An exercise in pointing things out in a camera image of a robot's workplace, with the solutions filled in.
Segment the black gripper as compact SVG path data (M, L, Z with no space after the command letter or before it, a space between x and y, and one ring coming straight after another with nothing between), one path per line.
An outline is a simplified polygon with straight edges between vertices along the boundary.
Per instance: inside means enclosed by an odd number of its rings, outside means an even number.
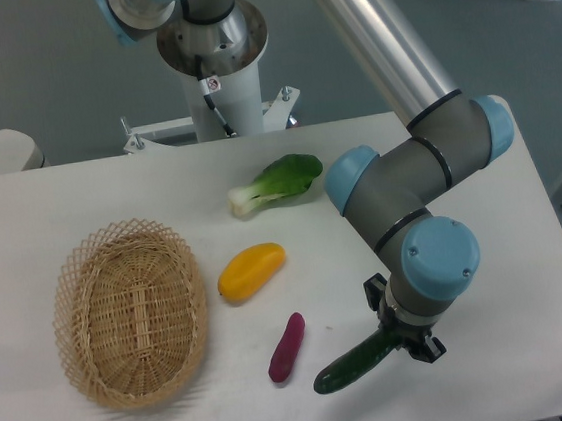
M431 332L436 316L419 316L408 311L397 302L391 291L385 291L386 286L387 280L380 273L363 283L367 305L375 312L379 323L402 339L402 348L411 358L426 363L437 361L447 350Z

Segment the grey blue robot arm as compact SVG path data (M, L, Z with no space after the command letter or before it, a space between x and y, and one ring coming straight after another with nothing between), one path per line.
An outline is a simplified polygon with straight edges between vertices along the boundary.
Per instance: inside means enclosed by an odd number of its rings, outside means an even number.
M432 326L471 283L480 253L472 232L428 205L505 153L514 139L504 105L470 100L391 0L316 0L409 132L380 155L367 146L339 157L325 191L389 270L365 283L379 328L317 376L337 391L394 349L432 363L445 350ZM245 0L94 0L125 45L155 35L165 63L185 79L200 141L257 135L263 108L253 66L268 34Z

